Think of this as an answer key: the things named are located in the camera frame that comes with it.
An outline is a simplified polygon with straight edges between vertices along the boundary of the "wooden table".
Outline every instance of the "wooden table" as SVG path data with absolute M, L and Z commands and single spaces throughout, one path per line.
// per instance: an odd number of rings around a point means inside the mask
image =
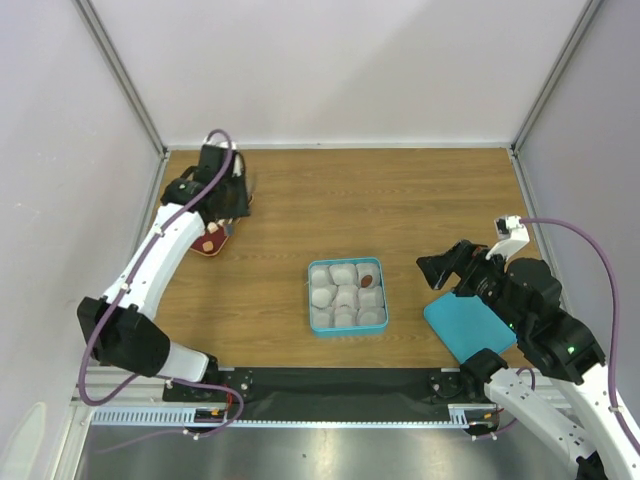
M 415 260 L 461 238 L 493 244 L 495 217 L 526 214 L 505 150 L 244 154 L 257 177 L 252 215 L 217 257 L 185 256 L 157 317 L 172 340 L 230 366 L 457 365 L 422 316 L 446 289 L 431 291 Z M 198 152 L 173 152 L 165 184 L 197 160 Z M 537 255 L 533 242 L 525 254 Z M 383 265 L 386 333 L 316 338 L 307 266 L 361 256 Z M 511 366 L 526 364 L 513 348 L 504 357 Z

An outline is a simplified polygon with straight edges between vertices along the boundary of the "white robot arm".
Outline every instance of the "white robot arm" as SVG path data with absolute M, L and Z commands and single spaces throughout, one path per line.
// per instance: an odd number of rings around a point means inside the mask
M 206 229 L 250 214 L 242 155 L 235 144 L 213 144 L 212 134 L 198 166 L 167 186 L 153 226 L 122 275 L 100 299 L 86 297 L 78 307 L 97 360 L 148 377 L 216 383 L 215 357 L 171 342 L 153 323 L 164 290 L 193 242 Z
M 419 258 L 418 266 L 434 289 L 457 274 L 454 293 L 479 296 L 516 333 L 527 360 L 565 396 L 582 427 L 523 385 L 491 350 L 478 352 L 461 370 L 566 462 L 569 478 L 640 478 L 634 445 L 640 429 L 621 400 L 618 408 L 611 407 L 611 372 L 602 349 L 582 322 L 560 308 L 562 286 L 544 261 L 521 258 L 507 266 L 529 241 L 520 217 L 501 217 L 495 224 L 499 241 L 493 248 L 462 240 L 443 255 Z M 616 414 L 623 416 L 628 432 Z

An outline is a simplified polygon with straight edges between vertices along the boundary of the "blue tray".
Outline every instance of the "blue tray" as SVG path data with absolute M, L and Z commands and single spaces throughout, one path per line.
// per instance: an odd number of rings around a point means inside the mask
M 315 328 L 311 321 L 311 267 L 315 267 L 316 265 L 335 265 L 339 263 L 352 263 L 354 265 L 358 263 L 375 263 L 378 265 L 380 269 L 380 286 L 382 287 L 382 296 L 384 298 L 384 314 L 385 319 L 384 322 L 380 325 L 365 325 L 365 326 L 355 326 L 355 327 L 342 327 L 342 328 Z M 346 337 L 346 336 L 354 336 L 354 335 L 376 335 L 385 331 L 387 325 L 389 324 L 389 309 L 387 304 L 387 291 L 384 288 L 384 275 L 382 274 L 382 265 L 380 264 L 380 260 L 375 257 L 360 257 L 360 258 L 342 258 L 338 260 L 316 260 L 315 262 L 311 262 L 309 264 L 309 268 L 307 270 L 307 278 L 309 280 L 309 325 L 311 326 L 311 330 L 317 337 L 321 338 L 330 338 L 330 337 Z

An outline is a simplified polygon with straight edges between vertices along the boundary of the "white wall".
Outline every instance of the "white wall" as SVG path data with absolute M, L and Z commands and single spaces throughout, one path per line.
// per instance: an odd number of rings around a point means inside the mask
M 525 142 L 540 216 L 602 243 L 621 288 L 619 387 L 640 420 L 640 2 L 605 2 Z M 547 229 L 575 314 L 609 351 L 611 293 L 600 261 L 571 233 Z
M 510 142 L 585 0 L 94 0 L 163 140 Z
M 124 267 L 159 160 L 71 1 L 2 2 L 0 58 L 0 467 L 44 402 L 40 480 L 83 351 L 76 307 Z

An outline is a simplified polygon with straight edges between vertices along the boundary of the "brown cookie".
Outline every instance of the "brown cookie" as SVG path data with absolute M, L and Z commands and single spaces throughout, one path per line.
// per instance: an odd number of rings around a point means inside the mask
M 373 277 L 371 275 L 365 275 L 364 277 L 362 277 L 362 280 L 360 281 L 360 286 L 362 288 L 367 288 L 369 285 L 371 285 L 372 282 L 373 282 Z

